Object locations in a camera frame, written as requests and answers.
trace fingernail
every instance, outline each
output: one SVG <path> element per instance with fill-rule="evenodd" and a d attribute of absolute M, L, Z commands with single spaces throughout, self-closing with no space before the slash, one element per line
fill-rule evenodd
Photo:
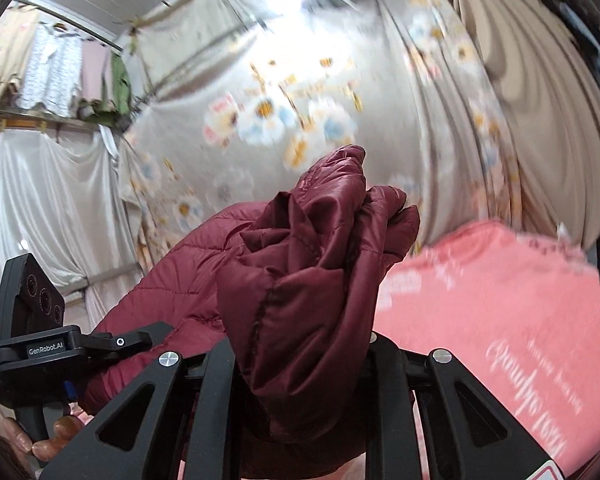
<path fill-rule="evenodd" d="M 28 453 L 32 449 L 31 441 L 25 435 L 16 436 L 16 446 L 20 448 L 25 453 Z"/>

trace floral curtain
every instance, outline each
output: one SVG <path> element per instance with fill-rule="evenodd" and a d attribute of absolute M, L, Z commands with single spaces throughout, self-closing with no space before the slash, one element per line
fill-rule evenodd
<path fill-rule="evenodd" d="M 126 134 L 120 193 L 150 267 L 226 206 L 270 200 L 329 151 L 420 207 L 418 246 L 463 223 L 520 227 L 498 101 L 447 0 L 365 0 L 267 22 L 209 52 Z"/>

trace red jacket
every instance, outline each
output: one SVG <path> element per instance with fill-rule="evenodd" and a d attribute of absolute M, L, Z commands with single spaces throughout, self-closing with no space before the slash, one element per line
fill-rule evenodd
<path fill-rule="evenodd" d="M 188 357 L 227 335 L 261 405 L 247 417 L 245 478 L 313 478 L 362 453 L 354 388 L 378 286 L 420 222 L 401 190 L 366 190 L 364 156 L 341 148 L 291 192 L 233 205 L 187 235 L 96 328 L 163 320 L 173 332 L 94 377 L 80 405 L 95 413 L 164 351 Z"/>

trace quilted jacket sleeve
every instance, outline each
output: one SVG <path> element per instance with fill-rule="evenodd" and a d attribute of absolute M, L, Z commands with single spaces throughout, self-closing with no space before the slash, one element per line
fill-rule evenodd
<path fill-rule="evenodd" d="M 187 235 L 114 307 L 94 332 L 124 333 L 157 321 L 174 327 L 165 341 L 92 377 L 80 406 L 97 413 L 165 350 L 185 357 L 207 352 L 224 337 L 216 308 L 215 273 L 241 250 L 237 235 L 262 212 L 263 203 L 241 203 Z"/>

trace fabric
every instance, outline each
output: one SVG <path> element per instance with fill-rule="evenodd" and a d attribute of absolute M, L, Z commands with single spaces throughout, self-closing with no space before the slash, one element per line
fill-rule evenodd
<path fill-rule="evenodd" d="M 523 226 L 600 234 L 600 90 L 571 34 L 538 0 L 454 0 L 511 129 Z"/>
<path fill-rule="evenodd" d="M 112 66 L 113 53 L 111 49 L 107 49 L 107 56 L 105 58 L 104 67 L 102 69 L 102 81 L 104 85 L 104 102 L 103 108 L 105 110 L 115 110 L 116 105 L 113 99 L 113 66 Z"/>
<path fill-rule="evenodd" d="M 116 175 L 100 133 L 0 134 L 0 278 L 31 252 L 51 282 L 77 283 L 135 261 Z M 130 272 L 86 290 L 91 327 L 138 282 Z"/>
<path fill-rule="evenodd" d="M 102 103 L 102 85 L 109 49 L 97 41 L 82 42 L 82 99 Z"/>
<path fill-rule="evenodd" d="M 272 16 L 263 0 L 180 0 L 138 20 L 126 38 L 123 60 L 136 76 L 134 94 L 144 97 L 184 69 L 219 38 L 242 33 L 254 20 Z"/>
<path fill-rule="evenodd" d="M 18 106 L 25 110 L 42 106 L 71 117 L 78 104 L 81 71 L 80 35 L 39 25 Z"/>
<path fill-rule="evenodd" d="M 598 42 L 598 40 L 587 28 L 587 25 L 584 24 L 580 17 L 575 12 L 573 12 L 571 7 L 569 7 L 567 4 L 560 4 L 560 12 L 564 16 L 564 18 L 571 23 L 571 25 L 576 27 L 582 34 L 584 34 L 587 37 L 589 41 L 591 41 L 591 43 L 595 45 L 596 50 L 598 51 L 598 59 L 596 60 L 596 64 L 598 66 L 598 69 L 600 70 L 600 43 Z"/>
<path fill-rule="evenodd" d="M 225 207 L 268 201 L 349 142 L 371 185 L 418 205 L 417 245 L 478 218 L 521 224 L 506 121 L 446 0 L 363 0 L 267 22 L 198 57 L 120 147 L 120 195 L 148 267 Z"/>
<path fill-rule="evenodd" d="M 600 282 L 580 250 L 473 222 L 394 266 L 374 330 L 450 350 L 566 476 L 600 450 Z"/>
<path fill-rule="evenodd" d="M 130 112 L 131 82 L 125 64 L 118 54 L 111 55 L 112 100 L 114 108 L 121 115 Z"/>
<path fill-rule="evenodd" d="M 291 192 L 232 205 L 184 238 L 96 329 L 163 320 L 173 332 L 95 376 L 80 405 L 97 412 L 165 350 L 207 352 L 226 331 L 257 400 L 245 478 L 314 478 L 360 454 L 366 437 L 353 392 L 378 285 L 419 224 L 415 207 L 402 209 L 401 190 L 367 191 L 364 156 L 341 148 Z"/>
<path fill-rule="evenodd" d="M 35 7 L 11 7 L 0 17 L 0 100 L 20 91 L 40 20 Z"/>

